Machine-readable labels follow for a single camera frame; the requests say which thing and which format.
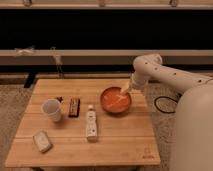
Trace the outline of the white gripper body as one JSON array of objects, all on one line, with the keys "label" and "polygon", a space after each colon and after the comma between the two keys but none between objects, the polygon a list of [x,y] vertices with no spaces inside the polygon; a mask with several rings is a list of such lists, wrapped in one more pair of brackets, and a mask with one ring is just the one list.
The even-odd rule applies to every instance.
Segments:
[{"label": "white gripper body", "polygon": [[129,81],[130,87],[136,90],[142,90],[145,85],[145,80],[140,78],[137,73],[133,73]]}]

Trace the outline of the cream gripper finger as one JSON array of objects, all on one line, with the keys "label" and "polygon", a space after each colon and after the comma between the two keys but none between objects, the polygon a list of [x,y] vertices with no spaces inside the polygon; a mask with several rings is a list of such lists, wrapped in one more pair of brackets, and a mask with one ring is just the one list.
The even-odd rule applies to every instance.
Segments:
[{"label": "cream gripper finger", "polygon": [[121,94],[126,94],[130,91],[131,87],[129,83],[126,83],[122,88],[121,88]]}]

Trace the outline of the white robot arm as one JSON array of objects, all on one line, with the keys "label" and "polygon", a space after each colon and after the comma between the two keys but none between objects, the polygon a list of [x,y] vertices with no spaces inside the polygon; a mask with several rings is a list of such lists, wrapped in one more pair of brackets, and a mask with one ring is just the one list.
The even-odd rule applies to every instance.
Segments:
[{"label": "white robot arm", "polygon": [[169,171],[213,171],[213,78],[163,65],[159,54],[138,56],[121,92],[143,90],[150,78],[181,98],[175,110]]}]

